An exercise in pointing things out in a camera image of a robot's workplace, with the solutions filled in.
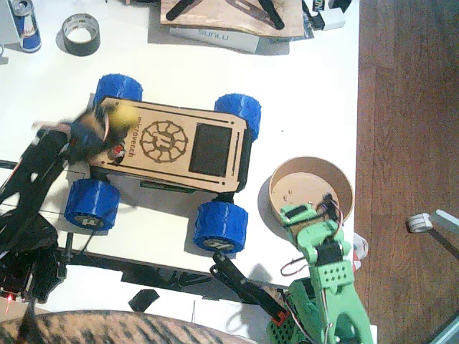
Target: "duct tape roll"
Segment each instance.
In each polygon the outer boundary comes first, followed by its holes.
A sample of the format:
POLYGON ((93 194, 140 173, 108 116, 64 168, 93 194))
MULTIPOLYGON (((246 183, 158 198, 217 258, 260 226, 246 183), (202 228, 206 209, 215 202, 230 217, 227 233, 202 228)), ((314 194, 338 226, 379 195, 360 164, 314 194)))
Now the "duct tape roll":
POLYGON ((65 49, 76 56, 93 54, 100 46, 99 23, 87 13, 78 13, 69 16, 62 24, 62 38, 65 49), (84 42, 76 42, 69 38, 69 34, 77 29, 86 29, 90 38, 84 42))

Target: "black screen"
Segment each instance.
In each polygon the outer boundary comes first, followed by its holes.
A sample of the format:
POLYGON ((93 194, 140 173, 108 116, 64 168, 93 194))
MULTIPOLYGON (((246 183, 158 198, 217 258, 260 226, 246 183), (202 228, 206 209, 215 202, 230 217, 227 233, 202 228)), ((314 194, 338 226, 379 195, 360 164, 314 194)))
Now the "black screen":
POLYGON ((225 177, 232 129, 198 123, 189 171, 225 177))

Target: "green robotic arm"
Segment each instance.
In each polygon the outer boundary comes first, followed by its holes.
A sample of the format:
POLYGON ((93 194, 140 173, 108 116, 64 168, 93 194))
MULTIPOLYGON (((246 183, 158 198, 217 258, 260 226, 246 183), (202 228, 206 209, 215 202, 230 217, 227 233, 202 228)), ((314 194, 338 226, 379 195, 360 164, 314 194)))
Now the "green robotic arm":
POLYGON ((293 320, 296 326, 270 323, 271 340, 373 344, 369 318, 354 288, 351 263, 344 260, 351 245, 336 223, 336 203, 327 195, 321 207, 325 211, 320 214, 310 204, 281 209, 284 228, 306 258, 311 279, 296 280, 288 288, 284 300, 292 317, 287 321, 292 325, 293 320), (297 236, 291 230, 294 225, 304 225, 297 236))

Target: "striped fur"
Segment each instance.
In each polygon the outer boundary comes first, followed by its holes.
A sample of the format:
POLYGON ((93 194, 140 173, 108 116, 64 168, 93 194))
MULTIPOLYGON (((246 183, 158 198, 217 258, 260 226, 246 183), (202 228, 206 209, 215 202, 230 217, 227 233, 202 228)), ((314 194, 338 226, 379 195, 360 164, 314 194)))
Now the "striped fur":
MULTIPOLYGON (((43 343, 253 343, 190 322, 135 312, 83 310, 46 313, 34 319, 32 322, 37 324, 43 343)), ((16 341, 21 323, 21 319, 0 323, 0 343, 38 344, 39 341, 30 335, 33 324, 27 328, 27 339, 16 341)))

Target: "blue tire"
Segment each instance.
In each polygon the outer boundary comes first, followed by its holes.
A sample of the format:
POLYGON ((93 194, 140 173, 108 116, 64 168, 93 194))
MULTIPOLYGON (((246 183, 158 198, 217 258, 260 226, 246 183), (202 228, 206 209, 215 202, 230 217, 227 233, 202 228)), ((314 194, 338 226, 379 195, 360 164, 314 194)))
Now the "blue tire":
POLYGON ((132 77, 121 74, 104 75, 99 79, 93 105, 96 106, 104 97, 116 97, 142 101, 142 86, 132 77))
POLYGON ((235 253, 245 246, 249 214, 239 206, 212 201, 198 208, 193 242, 208 251, 235 253))
POLYGON ((261 105, 248 95, 233 93, 224 95, 215 102, 214 111, 219 113, 231 113, 237 117, 244 118, 252 132, 252 141, 258 138, 260 132, 261 105))
POLYGON ((64 217, 72 224, 107 231, 115 224, 120 191, 104 181, 80 179, 72 184, 64 217))

